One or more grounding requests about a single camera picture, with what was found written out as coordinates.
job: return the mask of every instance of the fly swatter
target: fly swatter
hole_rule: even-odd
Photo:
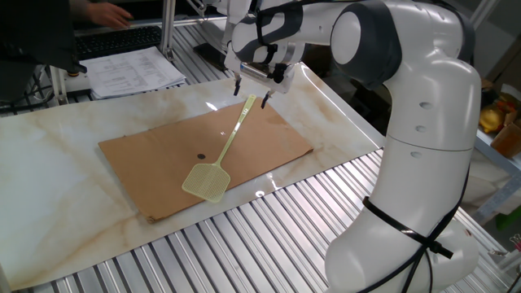
[[[231,133],[230,138],[228,138],[228,142],[226,142],[225,148],[222,150],[221,155],[219,155],[217,162],[213,164],[197,164],[194,166],[182,184],[184,191],[213,203],[218,203],[222,199],[222,195],[230,184],[230,175],[221,167],[221,161],[225,157],[226,151],[228,151],[231,143],[234,141],[235,134],[237,134],[244,118],[246,118],[246,115],[250,112],[250,108],[255,102],[255,99],[256,96],[254,94],[251,94],[247,99],[241,116],[237,121],[237,125]]]

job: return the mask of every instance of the person's hand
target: person's hand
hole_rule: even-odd
[[[89,3],[87,16],[95,24],[113,29],[127,28],[133,17],[125,9],[111,3]]]

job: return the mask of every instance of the cardboard sheet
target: cardboard sheet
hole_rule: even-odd
[[[243,103],[236,104],[99,146],[152,223],[203,201],[183,191],[182,183],[195,164],[217,160],[242,109]],[[258,98],[221,164],[231,176],[228,189],[312,150],[269,104],[261,109]]]

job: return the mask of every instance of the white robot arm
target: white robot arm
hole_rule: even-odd
[[[266,97],[286,93],[311,43],[331,46],[340,70],[392,95],[370,201],[326,254],[330,293],[434,292],[477,265],[475,240],[450,220],[478,125],[479,75],[464,62],[473,37],[457,12],[411,1],[302,0],[261,7],[235,26],[225,65],[237,85],[245,75],[271,89]]]

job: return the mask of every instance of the yellow object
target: yellow object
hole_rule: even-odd
[[[505,122],[505,113],[497,108],[497,105],[488,105],[479,114],[479,125],[483,126],[485,133],[501,130]]]
[[[219,159],[213,164],[197,164],[188,174],[188,177],[182,184],[182,189],[189,194],[199,196],[202,199],[218,203],[222,199],[226,188],[230,184],[230,175],[221,167],[221,161],[225,157],[228,148],[234,141],[235,134],[239,127],[250,112],[250,108],[255,102],[256,96],[251,94],[244,104],[241,116],[235,125],[234,131],[231,133],[225,148],[222,150]]]

